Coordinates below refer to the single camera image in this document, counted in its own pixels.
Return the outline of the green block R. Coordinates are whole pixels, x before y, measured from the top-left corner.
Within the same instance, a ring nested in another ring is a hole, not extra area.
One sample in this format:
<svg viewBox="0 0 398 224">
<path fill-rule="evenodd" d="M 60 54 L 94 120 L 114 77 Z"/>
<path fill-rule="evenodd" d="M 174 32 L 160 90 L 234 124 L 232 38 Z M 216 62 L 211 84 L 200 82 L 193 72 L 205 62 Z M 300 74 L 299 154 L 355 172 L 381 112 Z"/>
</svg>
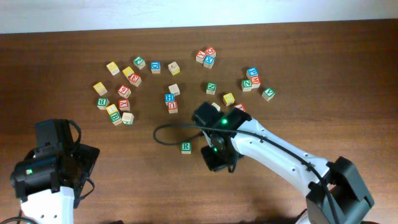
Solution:
<svg viewBox="0 0 398 224">
<path fill-rule="evenodd" d="M 191 144 L 191 142 L 183 142 L 181 144 L 181 153 L 182 154 L 191 154 L 192 153 L 192 144 Z"/>
</svg>

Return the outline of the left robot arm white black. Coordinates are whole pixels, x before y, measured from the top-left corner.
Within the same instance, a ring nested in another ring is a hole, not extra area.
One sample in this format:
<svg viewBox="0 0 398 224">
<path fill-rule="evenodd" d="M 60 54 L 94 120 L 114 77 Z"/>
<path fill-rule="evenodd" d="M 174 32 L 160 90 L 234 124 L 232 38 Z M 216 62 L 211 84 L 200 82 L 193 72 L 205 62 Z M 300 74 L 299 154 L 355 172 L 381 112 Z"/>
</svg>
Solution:
<svg viewBox="0 0 398 224">
<path fill-rule="evenodd" d="M 73 224 L 73 212 L 86 198 L 83 188 L 100 150 L 73 139 L 76 122 L 50 119 L 35 125 L 37 146 L 15 165 L 11 184 L 31 223 Z"/>
</svg>

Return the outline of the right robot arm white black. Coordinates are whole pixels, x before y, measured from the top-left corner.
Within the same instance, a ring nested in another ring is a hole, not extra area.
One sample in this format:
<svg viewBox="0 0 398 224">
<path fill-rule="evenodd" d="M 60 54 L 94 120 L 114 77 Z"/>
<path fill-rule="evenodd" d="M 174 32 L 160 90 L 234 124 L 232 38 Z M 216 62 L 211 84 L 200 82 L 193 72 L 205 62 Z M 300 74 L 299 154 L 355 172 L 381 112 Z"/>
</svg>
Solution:
<svg viewBox="0 0 398 224">
<path fill-rule="evenodd" d="M 247 156 L 293 185 L 306 199 L 298 223 L 361 223 L 374 199 L 356 166 L 339 157 L 335 162 L 307 153 L 268 131 L 244 111 L 218 111 L 209 103 L 192 116 L 208 142 L 201 149 L 209 170 L 234 172 Z"/>
</svg>

